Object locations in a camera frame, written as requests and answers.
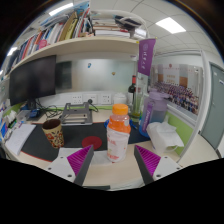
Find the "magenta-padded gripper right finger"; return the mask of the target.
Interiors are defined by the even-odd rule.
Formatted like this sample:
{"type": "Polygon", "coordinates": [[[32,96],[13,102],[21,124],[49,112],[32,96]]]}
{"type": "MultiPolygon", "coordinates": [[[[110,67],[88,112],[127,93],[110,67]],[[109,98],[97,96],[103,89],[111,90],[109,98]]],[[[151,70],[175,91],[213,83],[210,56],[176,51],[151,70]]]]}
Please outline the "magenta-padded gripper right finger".
{"type": "Polygon", "coordinates": [[[181,167],[169,156],[160,157],[138,145],[134,146],[134,156],[145,184],[181,170],[181,167]]]}

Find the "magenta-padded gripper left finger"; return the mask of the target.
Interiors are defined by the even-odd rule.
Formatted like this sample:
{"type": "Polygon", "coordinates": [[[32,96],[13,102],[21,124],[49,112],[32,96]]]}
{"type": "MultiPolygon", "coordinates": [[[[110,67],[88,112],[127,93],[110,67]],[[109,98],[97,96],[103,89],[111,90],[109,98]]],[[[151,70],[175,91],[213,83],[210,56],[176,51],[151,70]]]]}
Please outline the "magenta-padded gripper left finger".
{"type": "Polygon", "coordinates": [[[94,155],[93,146],[84,148],[60,148],[57,158],[46,171],[82,186],[94,155]]]}

